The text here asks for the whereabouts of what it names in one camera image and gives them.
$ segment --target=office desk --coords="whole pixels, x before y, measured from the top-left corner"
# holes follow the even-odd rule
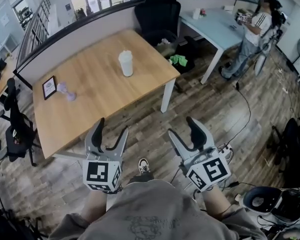
[[[123,50],[133,55],[133,75],[125,77],[118,60]],[[45,158],[85,159],[62,151],[87,133],[101,118],[108,118],[129,104],[165,85],[164,113],[179,72],[133,30],[109,36],[57,66],[33,86],[36,126]],[[55,76],[66,82],[75,101],[59,92],[44,100],[42,84]]]
[[[10,78],[14,77],[13,71],[16,69],[17,64],[17,58],[7,58],[5,60],[6,66],[1,72],[1,79],[0,79],[0,97],[5,93],[5,90],[7,89],[7,81]]]
[[[244,38],[244,27],[237,24],[233,15],[222,9],[206,9],[205,12],[206,17],[199,19],[192,18],[192,11],[184,11],[180,14],[182,23],[196,31],[218,49],[201,80],[201,84],[207,81],[224,51],[240,44]],[[232,30],[231,25],[235,25],[237,29]]]

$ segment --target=wooden table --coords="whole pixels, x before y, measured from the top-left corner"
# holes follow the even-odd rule
[[[123,50],[133,56],[133,75],[123,75],[118,57]],[[164,113],[180,73],[133,30],[111,35],[64,61],[33,85],[36,126],[45,158],[84,159],[62,151],[89,131],[101,118],[108,118],[143,96],[165,85]],[[59,92],[44,100],[42,84],[52,76],[66,82],[75,101]]]
[[[5,93],[5,90],[7,89],[7,81],[10,78],[14,77],[13,71],[16,69],[17,59],[8,57],[6,60],[6,66],[1,72],[1,78],[0,78],[0,97]]]

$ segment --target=white t-shirt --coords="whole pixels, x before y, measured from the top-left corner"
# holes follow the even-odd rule
[[[251,26],[259,27],[261,29],[260,34],[254,34],[248,28],[246,28],[245,38],[249,42],[253,43],[254,46],[259,46],[260,38],[267,32],[271,25],[272,16],[266,12],[259,12],[252,18]]]

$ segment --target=white sneaker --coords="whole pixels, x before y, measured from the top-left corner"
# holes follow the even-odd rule
[[[147,159],[141,158],[139,160],[138,166],[139,166],[139,171],[141,174],[150,173],[149,163],[148,163]]]

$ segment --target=sneaker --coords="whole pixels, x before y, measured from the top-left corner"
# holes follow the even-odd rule
[[[224,67],[223,66],[220,66],[219,67],[219,73],[220,73],[220,75],[224,78],[224,79],[226,79],[227,81],[229,81],[230,79],[231,79],[231,77],[230,78],[227,78],[227,77],[224,77],[223,75],[222,75],[222,69],[223,69]]]
[[[150,173],[149,163],[148,163],[147,159],[141,158],[139,160],[138,166],[139,166],[139,171],[141,174]]]

